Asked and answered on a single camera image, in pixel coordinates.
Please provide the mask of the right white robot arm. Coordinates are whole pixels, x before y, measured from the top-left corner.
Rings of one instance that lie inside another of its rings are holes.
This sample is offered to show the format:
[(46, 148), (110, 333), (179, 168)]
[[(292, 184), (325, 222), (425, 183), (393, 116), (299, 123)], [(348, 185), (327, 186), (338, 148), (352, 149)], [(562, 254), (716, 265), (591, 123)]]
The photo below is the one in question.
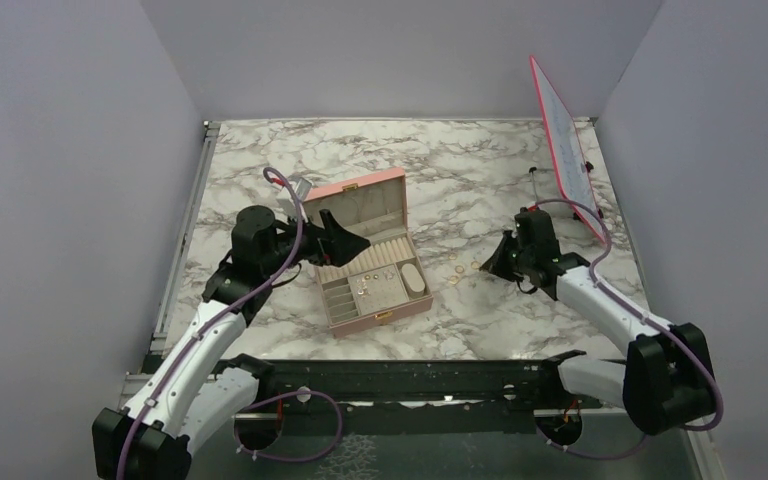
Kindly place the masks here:
[(545, 361), (539, 398), (560, 407), (575, 395), (625, 410), (644, 434), (673, 428), (703, 431), (719, 425), (724, 400), (707, 340), (692, 323), (674, 324), (633, 302), (598, 274), (596, 264), (564, 253), (548, 212), (523, 208), (515, 227), (481, 271), (541, 291), (593, 322), (624, 356), (621, 363), (572, 351)]

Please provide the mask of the pink jewelry box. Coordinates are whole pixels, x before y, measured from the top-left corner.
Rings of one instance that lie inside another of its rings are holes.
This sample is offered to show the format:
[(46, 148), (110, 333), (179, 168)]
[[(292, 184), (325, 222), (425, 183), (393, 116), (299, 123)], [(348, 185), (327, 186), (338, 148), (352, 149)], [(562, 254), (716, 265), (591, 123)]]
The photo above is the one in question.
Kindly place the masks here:
[[(343, 267), (315, 269), (328, 327), (336, 337), (358, 333), (431, 309), (433, 293), (408, 229), (406, 174), (394, 167), (313, 188), (304, 200), (308, 218), (328, 209), (344, 228), (371, 247)], [(409, 298), (400, 267), (414, 263), (425, 294)]]

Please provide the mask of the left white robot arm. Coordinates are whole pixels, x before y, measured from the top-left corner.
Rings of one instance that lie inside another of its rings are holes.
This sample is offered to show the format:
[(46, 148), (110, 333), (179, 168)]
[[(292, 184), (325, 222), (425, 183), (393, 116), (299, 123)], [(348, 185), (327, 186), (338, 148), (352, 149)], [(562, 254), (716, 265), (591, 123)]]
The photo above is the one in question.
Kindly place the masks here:
[(208, 377), (266, 303), (276, 279), (301, 262), (345, 266), (371, 245), (327, 209), (318, 221), (281, 221), (262, 205), (241, 210), (230, 237), (231, 248), (178, 344), (124, 407), (105, 408), (95, 418), (99, 478), (186, 478), (196, 451), (226, 418), (273, 401), (275, 386), (262, 375), (262, 362), (230, 367), (214, 383)]

